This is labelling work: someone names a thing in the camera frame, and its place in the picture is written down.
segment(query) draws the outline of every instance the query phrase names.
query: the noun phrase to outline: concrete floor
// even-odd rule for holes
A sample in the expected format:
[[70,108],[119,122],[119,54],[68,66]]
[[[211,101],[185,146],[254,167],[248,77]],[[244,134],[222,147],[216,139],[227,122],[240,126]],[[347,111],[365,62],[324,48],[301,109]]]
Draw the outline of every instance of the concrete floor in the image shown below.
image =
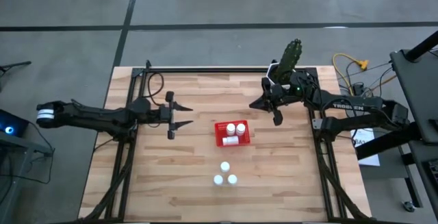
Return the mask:
[[[129,0],[0,0],[0,27],[122,25]],[[438,0],[137,0],[131,24],[193,23],[361,23],[420,22],[438,19]],[[330,65],[334,53],[389,61],[389,53],[410,48],[438,27],[355,29],[234,29],[129,32],[120,65],[266,65],[286,44],[303,41],[301,65]],[[103,106],[120,37],[114,32],[0,32],[1,64],[31,60],[1,78],[0,108],[35,121],[36,105],[74,98]],[[348,61],[339,60],[345,69]],[[355,75],[371,84],[386,68]],[[398,81],[383,97],[407,104]],[[73,127],[42,131],[56,148],[48,185],[26,182],[16,223],[73,220],[78,213],[96,132]],[[40,141],[34,132],[28,137]],[[36,164],[30,177],[47,176],[49,163]],[[424,208],[408,213],[402,179],[365,180],[372,214],[383,221],[436,223],[414,170]]]

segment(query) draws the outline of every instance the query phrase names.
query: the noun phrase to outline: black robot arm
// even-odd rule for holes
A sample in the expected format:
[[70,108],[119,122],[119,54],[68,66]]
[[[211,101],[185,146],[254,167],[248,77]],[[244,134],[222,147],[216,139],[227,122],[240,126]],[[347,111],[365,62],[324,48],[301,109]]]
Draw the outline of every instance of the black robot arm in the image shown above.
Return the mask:
[[52,101],[37,106],[36,122],[43,128],[70,125],[107,132],[114,140],[130,136],[137,125],[168,123],[168,139],[174,139],[175,130],[192,121],[173,121],[173,110],[191,111],[173,101],[173,96],[173,92],[167,92],[168,106],[161,104],[155,110],[151,109],[151,103],[145,97],[139,97],[128,107],[116,110],[88,107],[74,100],[71,103]]
[[264,77],[261,80],[261,86],[262,96],[249,106],[273,112],[275,125],[283,122],[283,116],[278,107],[299,101],[310,110],[321,112],[328,108],[337,108],[352,110],[354,113],[367,113],[345,119],[335,117],[313,119],[313,128],[325,140],[334,141],[340,132],[352,129],[382,127],[397,130],[409,124],[408,110],[403,105],[380,97],[350,97],[331,94],[321,90],[316,84],[316,79],[306,70],[293,70],[288,85],[272,84],[267,77]]

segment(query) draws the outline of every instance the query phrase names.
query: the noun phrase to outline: wooden table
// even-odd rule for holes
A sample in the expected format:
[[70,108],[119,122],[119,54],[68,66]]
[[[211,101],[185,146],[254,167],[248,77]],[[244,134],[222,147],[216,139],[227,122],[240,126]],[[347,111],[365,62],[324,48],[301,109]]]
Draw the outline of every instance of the wooden table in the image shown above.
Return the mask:
[[[114,69],[105,108],[125,106],[131,69]],[[334,68],[317,69],[321,87],[339,93]],[[275,127],[272,114],[248,108],[261,95],[261,76],[164,73],[164,89],[156,102],[164,102],[167,90],[174,91],[175,101],[194,110],[175,112],[175,120],[194,122],[177,131],[174,140],[166,138],[167,125],[139,128],[125,221],[326,220],[308,111],[302,103],[282,107],[283,124]],[[154,77],[151,89],[157,90],[159,83]],[[327,114],[345,115],[341,110]],[[240,119],[248,121],[251,145],[218,148],[214,123]],[[108,139],[107,134],[99,134],[96,145]],[[361,211],[370,215],[351,141],[339,138],[333,146],[341,185]],[[90,213],[109,187],[116,148],[116,142],[111,142],[94,153],[80,217]],[[230,173],[239,179],[237,186],[214,186],[213,176],[221,174],[222,161],[230,162]],[[336,209],[333,189],[331,196]]]

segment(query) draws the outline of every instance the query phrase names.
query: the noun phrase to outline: white bottle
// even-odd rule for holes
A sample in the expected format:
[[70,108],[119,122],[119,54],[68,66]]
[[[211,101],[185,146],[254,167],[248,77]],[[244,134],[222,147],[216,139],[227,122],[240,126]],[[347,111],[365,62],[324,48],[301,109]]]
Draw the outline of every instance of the white bottle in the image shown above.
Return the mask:
[[226,172],[230,171],[230,164],[229,164],[228,162],[223,162],[223,163],[221,163],[221,164],[220,164],[220,170],[221,170],[223,173],[226,173]]
[[241,136],[241,135],[245,134],[245,129],[246,129],[246,127],[244,124],[237,125],[237,129],[235,131],[236,135]]
[[213,178],[213,182],[215,185],[220,186],[220,185],[222,185],[222,183],[224,183],[224,178],[220,175],[216,175]]
[[236,175],[230,175],[228,176],[228,184],[234,186],[237,184],[237,176]]
[[224,146],[227,145],[238,145],[239,144],[239,137],[238,136],[232,136],[232,137],[226,137],[222,139],[222,143]]
[[235,133],[235,125],[234,124],[228,124],[227,125],[227,135],[233,136]]

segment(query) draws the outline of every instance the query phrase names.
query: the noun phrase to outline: red basket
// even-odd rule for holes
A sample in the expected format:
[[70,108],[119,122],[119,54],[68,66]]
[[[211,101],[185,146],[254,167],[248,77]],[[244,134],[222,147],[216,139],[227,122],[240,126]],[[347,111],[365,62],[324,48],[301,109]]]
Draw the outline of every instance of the red basket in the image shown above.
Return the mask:
[[[222,139],[226,138],[228,136],[227,125],[230,123],[234,124],[236,127],[239,124],[244,124],[245,125],[245,133],[242,136],[239,136],[239,144],[224,146]],[[232,146],[242,146],[242,145],[249,145],[250,144],[249,127],[248,127],[247,121],[227,121],[227,122],[215,123],[214,129],[216,131],[216,145],[218,147],[232,147]]]

